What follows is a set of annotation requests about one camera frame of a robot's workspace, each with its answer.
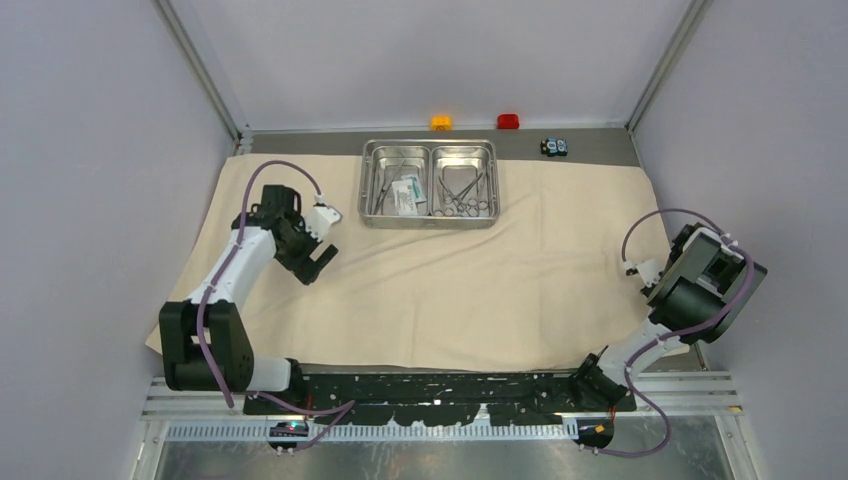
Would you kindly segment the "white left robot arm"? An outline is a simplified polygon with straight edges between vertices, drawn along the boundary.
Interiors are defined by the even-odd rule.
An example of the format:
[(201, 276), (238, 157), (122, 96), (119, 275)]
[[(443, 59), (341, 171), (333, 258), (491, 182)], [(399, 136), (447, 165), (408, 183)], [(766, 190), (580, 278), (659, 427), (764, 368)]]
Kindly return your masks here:
[(168, 387), (230, 394), (267, 391), (280, 412), (298, 412), (307, 398), (305, 385), (293, 378), (299, 366), (294, 360), (256, 354), (240, 310), (273, 261), (301, 284), (313, 283), (338, 252), (323, 240), (342, 219), (321, 196), (304, 212), (296, 190), (264, 186), (260, 202), (233, 221), (225, 251), (201, 284), (186, 299), (168, 301), (160, 310)]

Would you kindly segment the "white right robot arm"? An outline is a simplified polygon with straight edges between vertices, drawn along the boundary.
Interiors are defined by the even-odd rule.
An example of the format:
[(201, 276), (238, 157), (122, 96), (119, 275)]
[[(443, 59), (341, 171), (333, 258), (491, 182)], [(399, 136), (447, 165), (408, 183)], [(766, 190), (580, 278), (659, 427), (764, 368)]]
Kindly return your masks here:
[(700, 223), (673, 239), (662, 270), (650, 260), (631, 271), (645, 282), (648, 315), (627, 338), (588, 355), (570, 377), (572, 400), (584, 410), (617, 405), (636, 377), (665, 355), (716, 341), (768, 275), (738, 245)]

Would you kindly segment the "steel mesh instrument tray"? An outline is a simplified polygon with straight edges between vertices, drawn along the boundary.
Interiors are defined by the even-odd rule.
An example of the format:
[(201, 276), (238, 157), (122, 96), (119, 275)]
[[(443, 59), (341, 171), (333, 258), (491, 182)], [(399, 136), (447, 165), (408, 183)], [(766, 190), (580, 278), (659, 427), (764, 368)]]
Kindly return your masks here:
[[(423, 184), (426, 203), (417, 216), (395, 214), (391, 187), (381, 214), (372, 208), (387, 164), (407, 158), (397, 180), (417, 174)], [(490, 212), (481, 218), (448, 218), (431, 214), (436, 205), (437, 176), (443, 174), (448, 186), (457, 191), (481, 171), (489, 175)], [(366, 142), (362, 166), (358, 212), (363, 223), (375, 229), (481, 230), (495, 225), (500, 215), (498, 164), (494, 143), (483, 139), (382, 139)]]

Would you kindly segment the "red block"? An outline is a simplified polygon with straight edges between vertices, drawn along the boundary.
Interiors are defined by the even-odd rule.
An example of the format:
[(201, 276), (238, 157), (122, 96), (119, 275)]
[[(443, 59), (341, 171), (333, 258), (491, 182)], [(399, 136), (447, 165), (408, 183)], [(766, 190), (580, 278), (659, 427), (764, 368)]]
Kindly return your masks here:
[(516, 113), (502, 113), (496, 118), (496, 128), (499, 130), (516, 130), (520, 128), (520, 117)]

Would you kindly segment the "green white sterile packet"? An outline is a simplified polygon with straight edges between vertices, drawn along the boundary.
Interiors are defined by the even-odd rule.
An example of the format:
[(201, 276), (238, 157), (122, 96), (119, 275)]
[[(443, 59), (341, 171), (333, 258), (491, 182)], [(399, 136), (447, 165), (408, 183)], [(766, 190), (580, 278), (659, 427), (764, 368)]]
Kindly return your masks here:
[(391, 183), (391, 192), (395, 214), (398, 216), (417, 216), (420, 206), (427, 199), (423, 184), (417, 174), (405, 174)]

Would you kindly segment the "blue owl number tag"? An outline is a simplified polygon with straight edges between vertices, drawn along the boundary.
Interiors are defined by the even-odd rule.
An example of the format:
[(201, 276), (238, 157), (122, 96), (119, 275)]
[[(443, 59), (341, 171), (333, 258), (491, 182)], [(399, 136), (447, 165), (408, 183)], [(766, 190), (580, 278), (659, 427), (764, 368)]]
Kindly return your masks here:
[(564, 138), (549, 137), (540, 142), (540, 152), (547, 157), (565, 157), (569, 154), (569, 145)]

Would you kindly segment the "steel forceps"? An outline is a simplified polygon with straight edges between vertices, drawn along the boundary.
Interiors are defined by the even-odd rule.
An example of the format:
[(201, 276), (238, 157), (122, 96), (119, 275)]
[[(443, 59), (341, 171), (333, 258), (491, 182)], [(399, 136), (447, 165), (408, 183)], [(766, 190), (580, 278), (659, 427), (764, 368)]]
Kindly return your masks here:
[(383, 205), (386, 197), (388, 196), (388, 191), (391, 187), (391, 184), (397, 180), (400, 173), (402, 172), (407, 158), (404, 157), (399, 163), (387, 164), (384, 170), (384, 175), (382, 179), (382, 183), (380, 185), (380, 190), (378, 191), (374, 205), (372, 208), (372, 214), (381, 214), (383, 210)]

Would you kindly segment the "yellow block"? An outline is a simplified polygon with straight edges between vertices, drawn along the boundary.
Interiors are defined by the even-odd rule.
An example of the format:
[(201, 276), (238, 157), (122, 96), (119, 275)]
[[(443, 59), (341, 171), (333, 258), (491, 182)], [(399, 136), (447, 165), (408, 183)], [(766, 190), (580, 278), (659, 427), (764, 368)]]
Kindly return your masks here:
[(450, 131), (453, 129), (453, 120), (447, 115), (433, 116), (429, 128), (431, 131)]

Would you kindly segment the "steel scissors pile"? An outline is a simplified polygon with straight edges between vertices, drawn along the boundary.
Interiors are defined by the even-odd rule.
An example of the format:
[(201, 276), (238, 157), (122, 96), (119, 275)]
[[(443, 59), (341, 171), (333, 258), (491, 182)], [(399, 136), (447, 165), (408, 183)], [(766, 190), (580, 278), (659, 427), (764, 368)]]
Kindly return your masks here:
[(489, 175), (483, 171), (457, 191), (452, 190), (443, 174), (437, 176), (436, 205), (431, 214), (448, 218), (481, 218), (490, 212)]

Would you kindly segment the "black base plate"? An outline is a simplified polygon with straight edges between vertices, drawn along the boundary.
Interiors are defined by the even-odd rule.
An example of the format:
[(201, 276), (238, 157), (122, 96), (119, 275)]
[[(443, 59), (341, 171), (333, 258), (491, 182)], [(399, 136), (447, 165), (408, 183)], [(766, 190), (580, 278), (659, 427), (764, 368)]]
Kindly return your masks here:
[(494, 426), (552, 425), (557, 414), (633, 412), (633, 397), (616, 405), (589, 389), (581, 378), (557, 373), (311, 374), (283, 392), (255, 396), (247, 415), (282, 415), (280, 403), (325, 411), (348, 402), (342, 425), (386, 426), (394, 422), (427, 427), (466, 426), (486, 413)]

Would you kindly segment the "cream cloth wrap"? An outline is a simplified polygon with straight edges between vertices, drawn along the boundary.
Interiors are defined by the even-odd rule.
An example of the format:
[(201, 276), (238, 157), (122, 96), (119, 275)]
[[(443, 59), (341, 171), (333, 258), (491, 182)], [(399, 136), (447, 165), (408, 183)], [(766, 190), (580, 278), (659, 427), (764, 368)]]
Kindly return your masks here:
[[(249, 154), (223, 166), (171, 292), (182, 300), (224, 251), (244, 196), (321, 188), (343, 214), (337, 256), (311, 285), (271, 262), (240, 315), (254, 351), (302, 363), (522, 371), (578, 365), (647, 314), (622, 262), (669, 252), (637, 167), (502, 160), (502, 210), (483, 230), (384, 230), (357, 211), (357, 156)], [(256, 186), (248, 181), (255, 178)]]

